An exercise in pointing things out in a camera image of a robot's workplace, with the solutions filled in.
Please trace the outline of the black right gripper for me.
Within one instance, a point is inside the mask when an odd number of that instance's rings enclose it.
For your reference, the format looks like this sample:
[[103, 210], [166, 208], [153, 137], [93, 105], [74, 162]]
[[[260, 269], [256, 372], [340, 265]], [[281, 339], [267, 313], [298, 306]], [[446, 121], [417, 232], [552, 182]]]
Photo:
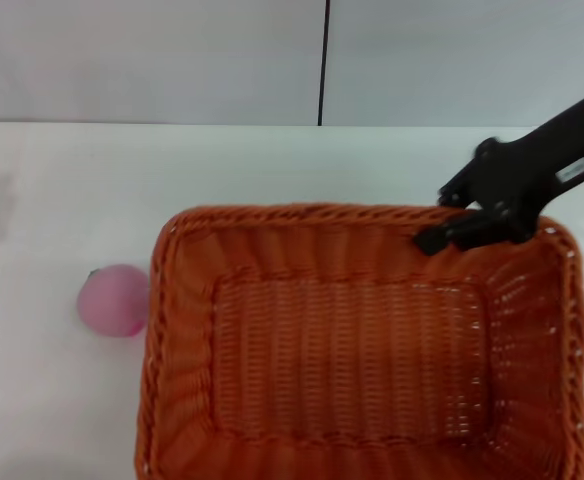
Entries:
[[433, 256], [453, 245], [461, 251], [531, 239], [542, 210], [584, 182], [584, 99], [511, 141], [493, 140], [438, 192], [444, 207], [482, 211], [425, 227], [413, 242]]

